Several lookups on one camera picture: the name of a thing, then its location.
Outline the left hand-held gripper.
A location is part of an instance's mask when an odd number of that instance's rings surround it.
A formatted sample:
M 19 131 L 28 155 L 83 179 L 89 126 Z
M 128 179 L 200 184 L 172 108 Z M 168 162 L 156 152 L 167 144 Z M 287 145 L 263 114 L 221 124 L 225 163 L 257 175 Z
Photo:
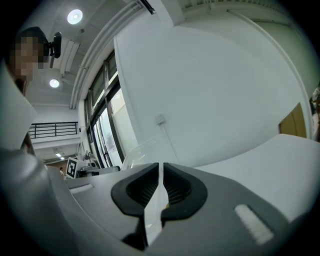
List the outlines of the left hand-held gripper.
M 77 179 L 116 173 L 120 170 L 119 166 L 99 168 L 95 162 L 85 162 L 69 157 L 66 166 L 66 176 L 69 179 Z

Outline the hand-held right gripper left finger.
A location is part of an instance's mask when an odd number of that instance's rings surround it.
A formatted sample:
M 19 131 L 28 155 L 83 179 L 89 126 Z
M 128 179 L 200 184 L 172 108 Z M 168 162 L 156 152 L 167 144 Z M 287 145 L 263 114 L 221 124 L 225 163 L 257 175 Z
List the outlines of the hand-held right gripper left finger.
M 111 189 L 111 198 L 120 211 L 138 218 L 136 229 L 122 239 L 127 245 L 144 251 L 148 247 L 145 229 L 145 208 L 159 185 L 159 164 L 144 164 L 138 172 L 117 182 Z

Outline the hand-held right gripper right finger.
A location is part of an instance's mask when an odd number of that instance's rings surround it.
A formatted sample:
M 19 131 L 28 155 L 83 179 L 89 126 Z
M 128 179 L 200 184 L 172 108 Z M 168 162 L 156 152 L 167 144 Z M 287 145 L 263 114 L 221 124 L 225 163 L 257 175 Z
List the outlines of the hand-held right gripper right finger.
M 163 164 L 163 186 L 168 195 L 168 207 L 160 215 L 162 226 L 169 221 L 192 217 L 206 202 L 208 190 L 196 176 L 183 170 L 182 166 Z

